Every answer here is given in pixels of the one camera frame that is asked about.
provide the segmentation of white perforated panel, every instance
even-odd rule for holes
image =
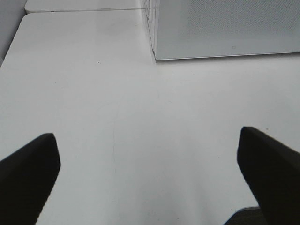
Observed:
[[[158,59],[300,51],[299,0],[157,0]]]

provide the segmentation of white desk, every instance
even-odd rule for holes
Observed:
[[[142,0],[27,0],[27,13],[142,8]]]
[[[0,157],[45,132],[38,225],[221,225],[257,205],[242,126],[300,149],[300,57],[155,63],[141,10],[25,16],[0,69]]]

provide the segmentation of white cabinet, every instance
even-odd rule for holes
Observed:
[[[299,0],[150,0],[150,5],[158,60],[300,51]]]

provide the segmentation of white surface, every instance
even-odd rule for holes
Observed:
[[[236,162],[242,126],[300,149],[299,55],[155,63],[142,15],[21,23],[0,69],[0,158],[55,133],[38,225],[221,225],[257,204]]]
[[[299,0],[153,1],[159,60],[300,52]]]
[[[20,21],[26,0],[0,0],[0,58],[4,58]]]
[[[142,0],[27,0],[27,13],[142,8]]]

